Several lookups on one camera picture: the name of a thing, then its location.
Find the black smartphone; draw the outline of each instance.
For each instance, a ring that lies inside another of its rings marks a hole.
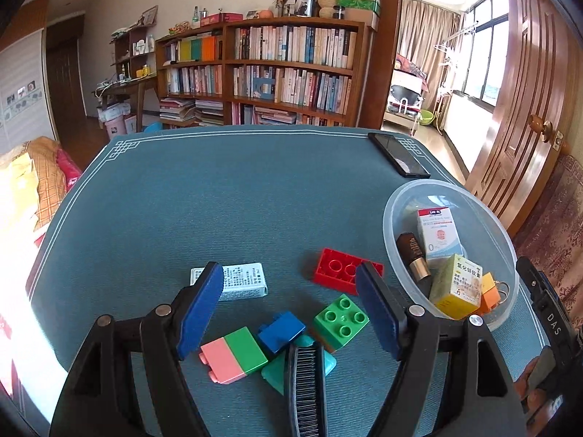
[[[430,177],[419,161],[394,136],[371,131],[368,138],[404,178],[427,179]]]

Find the plastic bowl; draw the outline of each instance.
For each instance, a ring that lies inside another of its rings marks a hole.
[[[508,298],[484,315],[489,329],[497,329],[508,319],[518,296],[516,253],[500,221],[467,190],[447,182],[421,179],[407,182],[389,198],[383,216],[383,235],[397,279],[415,303],[436,317],[449,319],[419,291],[396,246],[401,233],[412,232],[420,240],[416,214],[420,208],[431,207],[450,207],[467,259],[482,266],[484,274],[492,273],[494,280],[508,284]]]

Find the teal tablecloth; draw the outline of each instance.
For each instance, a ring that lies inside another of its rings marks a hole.
[[[142,316],[171,301],[188,285],[190,269],[209,260],[261,262],[269,295],[219,303],[205,341],[244,325],[257,331],[283,310],[310,323],[339,295],[310,282],[324,247],[383,263],[387,282],[398,285],[382,220],[387,199],[406,180],[366,133],[246,126],[110,142],[60,207],[28,284],[60,364],[69,369],[98,315]],[[397,136],[432,178],[455,183],[417,141]],[[514,377],[540,352],[540,328],[524,289],[494,336]],[[330,436],[364,436],[397,363],[370,326],[336,357],[326,380]],[[433,426],[446,360],[436,364],[420,435]],[[133,362],[147,430],[159,433],[141,356]],[[286,435],[285,402],[259,373],[223,386],[209,380],[196,354],[182,368],[212,435]]]

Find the screw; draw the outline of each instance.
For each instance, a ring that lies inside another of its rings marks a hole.
[[[97,325],[100,327],[105,327],[111,323],[111,317],[109,315],[102,315],[97,319]]]
[[[156,307],[156,315],[164,317],[172,312],[172,308],[168,304],[162,304]]]
[[[470,315],[470,324],[475,325],[476,327],[481,327],[483,323],[484,319],[479,315]]]
[[[415,304],[410,306],[409,313],[415,317],[421,317],[423,314],[425,314],[425,309],[420,305]]]

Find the curtain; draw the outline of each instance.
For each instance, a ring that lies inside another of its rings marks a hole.
[[[427,74],[429,93],[425,94],[423,107],[433,111],[437,89],[445,70],[440,66],[445,53],[435,45],[455,33],[459,28],[459,15],[419,0],[403,0],[397,53],[409,59]]]
[[[583,325],[583,167],[559,158],[527,221],[514,237],[517,256],[546,274],[575,329]]]

